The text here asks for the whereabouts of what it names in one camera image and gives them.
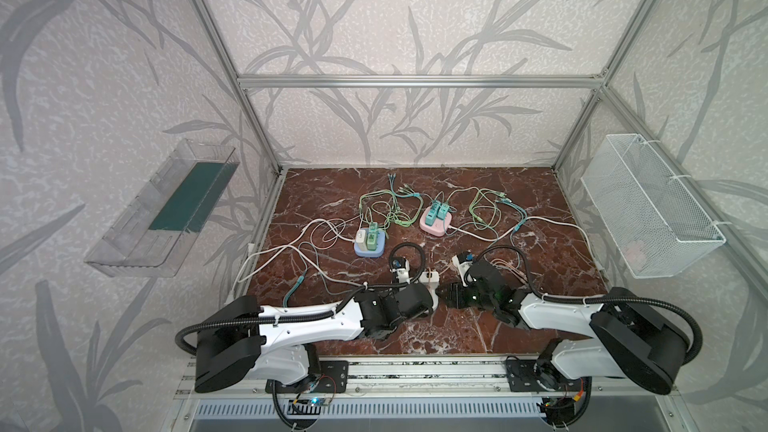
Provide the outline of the white charger plug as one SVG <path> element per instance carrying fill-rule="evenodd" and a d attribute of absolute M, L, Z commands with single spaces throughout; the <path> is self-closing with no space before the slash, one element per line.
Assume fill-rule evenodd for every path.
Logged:
<path fill-rule="evenodd" d="M 436 289 L 440 284 L 440 275 L 436 271 L 425 271 L 419 277 L 428 288 Z"/>

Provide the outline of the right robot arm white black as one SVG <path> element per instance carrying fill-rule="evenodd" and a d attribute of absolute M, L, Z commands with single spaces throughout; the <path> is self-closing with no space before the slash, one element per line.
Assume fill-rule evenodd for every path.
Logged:
<path fill-rule="evenodd" d="M 682 366 L 703 346 L 703 332 L 680 307 L 614 287 L 598 296 L 566 297 L 512 287 L 485 259 L 463 262 L 457 281 L 438 287 L 447 307 L 477 308 L 499 322 L 530 330 L 558 330 L 532 367 L 535 381 L 553 390 L 565 381 L 628 379 L 642 389 L 669 394 Z"/>

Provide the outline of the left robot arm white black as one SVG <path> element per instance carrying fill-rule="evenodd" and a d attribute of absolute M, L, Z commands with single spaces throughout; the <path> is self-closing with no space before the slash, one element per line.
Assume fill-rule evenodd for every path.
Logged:
<path fill-rule="evenodd" d="M 293 386 L 319 376 L 315 343 L 385 340 L 438 304 L 437 285 L 423 281 L 362 286 L 315 306 L 273 307 L 242 296 L 182 328 L 174 342 L 195 357 L 197 393 L 229 388 L 249 375 Z"/>

